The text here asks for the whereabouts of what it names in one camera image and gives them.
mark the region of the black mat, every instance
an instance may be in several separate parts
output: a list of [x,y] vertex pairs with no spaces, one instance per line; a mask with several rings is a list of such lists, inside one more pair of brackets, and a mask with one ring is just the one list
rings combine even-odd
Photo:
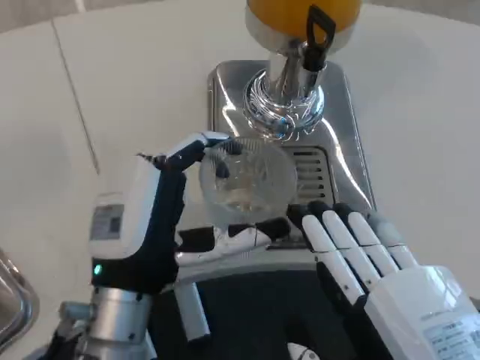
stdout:
[[322,360],[356,357],[314,271],[244,274],[197,284],[211,339],[188,345],[173,292],[158,296],[150,334],[159,359],[290,360],[285,325],[301,320]]

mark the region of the orange juice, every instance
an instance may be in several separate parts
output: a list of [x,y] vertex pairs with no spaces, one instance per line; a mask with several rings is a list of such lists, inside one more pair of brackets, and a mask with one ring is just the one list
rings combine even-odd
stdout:
[[306,40],[308,8],[316,5],[337,24],[337,32],[356,21],[362,0],[248,0],[262,23],[286,35]]

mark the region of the black lever handle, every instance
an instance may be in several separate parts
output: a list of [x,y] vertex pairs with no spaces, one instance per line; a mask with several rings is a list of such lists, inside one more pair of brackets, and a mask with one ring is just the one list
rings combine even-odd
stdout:
[[[315,26],[325,32],[325,39],[317,43]],[[305,50],[304,68],[309,71],[320,71],[325,64],[326,55],[332,46],[337,25],[330,16],[318,6],[311,5],[307,18],[307,49]]]

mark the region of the white countertop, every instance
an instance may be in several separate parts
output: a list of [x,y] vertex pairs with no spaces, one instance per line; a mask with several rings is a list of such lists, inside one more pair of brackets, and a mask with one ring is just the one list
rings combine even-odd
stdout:
[[[216,64],[266,59],[245,28],[244,6],[166,0],[55,20],[102,175],[121,174],[134,152],[167,150],[204,130],[206,77]],[[365,5],[352,40],[331,57],[349,77],[379,210],[423,263],[447,265],[478,297],[479,38],[475,25]],[[4,354],[19,359],[48,340],[60,301],[89,296],[96,176],[50,24],[0,35],[0,56],[0,143],[10,150],[0,157],[9,170],[0,178],[1,246],[42,307]]]

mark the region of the white robotic hand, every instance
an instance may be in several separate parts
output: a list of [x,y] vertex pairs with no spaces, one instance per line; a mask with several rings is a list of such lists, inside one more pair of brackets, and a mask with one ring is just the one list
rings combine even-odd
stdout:
[[[322,202],[291,205],[288,217],[316,254],[320,284],[360,359],[480,359],[480,316],[467,294],[447,268],[418,265],[385,219]],[[309,341],[295,344],[329,359]]]

